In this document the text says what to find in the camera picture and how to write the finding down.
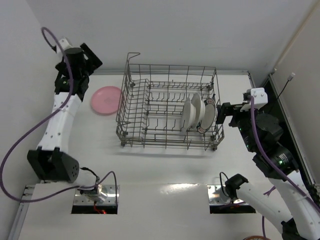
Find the green rimmed printed plate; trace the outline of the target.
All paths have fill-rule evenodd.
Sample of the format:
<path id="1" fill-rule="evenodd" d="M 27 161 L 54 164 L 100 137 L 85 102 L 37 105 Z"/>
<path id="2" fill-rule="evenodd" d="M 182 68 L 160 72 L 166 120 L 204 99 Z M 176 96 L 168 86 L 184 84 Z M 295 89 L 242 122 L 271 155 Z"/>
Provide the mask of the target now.
<path id="1" fill-rule="evenodd" d="M 202 120 L 197 124 L 196 130 L 204 134 L 210 130 L 216 119 L 216 102 L 213 98 L 207 98 L 204 101 L 205 111 Z"/>

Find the white fluted plate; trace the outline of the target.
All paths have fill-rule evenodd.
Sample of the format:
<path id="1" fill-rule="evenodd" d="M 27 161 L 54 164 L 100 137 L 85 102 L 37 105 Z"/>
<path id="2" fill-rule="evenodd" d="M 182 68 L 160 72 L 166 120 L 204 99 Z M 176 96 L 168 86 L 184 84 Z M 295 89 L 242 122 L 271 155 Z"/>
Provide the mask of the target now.
<path id="1" fill-rule="evenodd" d="M 191 125 L 191 127 L 194 129 L 198 125 L 198 123 L 204 118 L 206 107 L 199 93 L 193 94 L 191 104 L 195 107 L 195 118 L 193 124 Z"/>

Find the white shallow bowl plate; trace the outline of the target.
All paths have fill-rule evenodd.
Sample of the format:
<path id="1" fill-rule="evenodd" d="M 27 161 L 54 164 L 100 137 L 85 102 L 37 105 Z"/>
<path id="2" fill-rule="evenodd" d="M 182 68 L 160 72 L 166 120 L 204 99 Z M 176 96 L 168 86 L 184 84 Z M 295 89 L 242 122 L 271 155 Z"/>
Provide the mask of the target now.
<path id="1" fill-rule="evenodd" d="M 196 108 L 188 97 L 183 105 L 183 111 L 180 119 L 180 130 L 182 133 L 187 132 L 187 130 L 193 125 L 195 118 Z"/>

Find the pink plastic plate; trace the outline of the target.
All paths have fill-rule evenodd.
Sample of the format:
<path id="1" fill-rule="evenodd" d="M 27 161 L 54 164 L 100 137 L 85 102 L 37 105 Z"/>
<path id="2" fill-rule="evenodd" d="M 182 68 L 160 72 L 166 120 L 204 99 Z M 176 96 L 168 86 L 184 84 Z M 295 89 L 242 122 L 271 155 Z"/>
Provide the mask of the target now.
<path id="1" fill-rule="evenodd" d="M 100 115 L 112 115 L 118 111 L 122 91 L 116 86 L 104 86 L 96 90 L 90 99 L 90 106 Z"/>

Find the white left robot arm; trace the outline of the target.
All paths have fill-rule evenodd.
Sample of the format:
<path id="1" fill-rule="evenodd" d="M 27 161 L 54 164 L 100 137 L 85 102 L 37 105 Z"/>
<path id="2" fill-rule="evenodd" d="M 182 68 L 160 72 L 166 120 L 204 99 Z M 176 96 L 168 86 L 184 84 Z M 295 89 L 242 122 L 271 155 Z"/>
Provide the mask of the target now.
<path id="1" fill-rule="evenodd" d="M 77 111 L 89 88 L 90 76 L 102 61 L 86 45 L 55 47 L 56 65 L 52 114 L 36 149 L 27 159 L 39 179 L 78 179 L 79 163 L 69 155 L 69 137 Z M 127 54 L 121 87 L 106 86 L 91 97 L 99 114 L 115 114 L 115 133 L 123 147 L 216 150 L 225 137 L 218 121 L 220 89 L 214 67 L 133 63 Z"/>

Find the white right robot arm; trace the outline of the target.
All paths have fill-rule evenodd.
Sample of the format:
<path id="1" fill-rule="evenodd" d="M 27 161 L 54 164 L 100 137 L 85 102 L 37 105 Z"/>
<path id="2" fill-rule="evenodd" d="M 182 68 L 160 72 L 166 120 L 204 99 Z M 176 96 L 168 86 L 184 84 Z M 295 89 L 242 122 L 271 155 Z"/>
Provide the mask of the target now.
<path id="1" fill-rule="evenodd" d="M 231 200 L 241 199 L 272 223 L 284 240 L 318 240 L 320 238 L 320 206 L 307 193 L 292 153 L 279 143 L 283 129 L 279 120 L 244 104 L 223 103 L 218 108 L 217 123 L 231 116 L 229 126 L 238 128 L 249 152 L 254 153 L 257 168 L 270 181 L 286 208 L 255 188 L 241 174 L 225 182 L 224 191 Z"/>

